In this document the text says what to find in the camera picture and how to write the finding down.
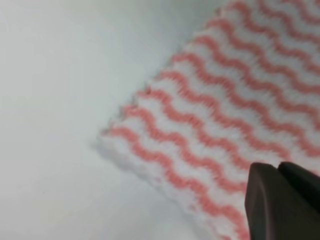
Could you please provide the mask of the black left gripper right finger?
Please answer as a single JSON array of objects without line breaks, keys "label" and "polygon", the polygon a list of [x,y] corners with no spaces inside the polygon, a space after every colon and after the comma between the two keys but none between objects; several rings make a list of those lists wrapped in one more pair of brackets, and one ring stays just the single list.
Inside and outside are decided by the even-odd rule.
[{"label": "black left gripper right finger", "polygon": [[319,214],[320,177],[291,162],[280,163],[277,170],[295,191]]}]

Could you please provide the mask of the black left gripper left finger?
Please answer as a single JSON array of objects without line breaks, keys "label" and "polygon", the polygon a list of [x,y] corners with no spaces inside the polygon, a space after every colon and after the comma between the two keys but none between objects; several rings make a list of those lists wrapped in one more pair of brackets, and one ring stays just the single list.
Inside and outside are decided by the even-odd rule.
[{"label": "black left gripper left finger", "polygon": [[250,166],[245,211],[252,240],[318,240],[320,214],[274,167]]}]

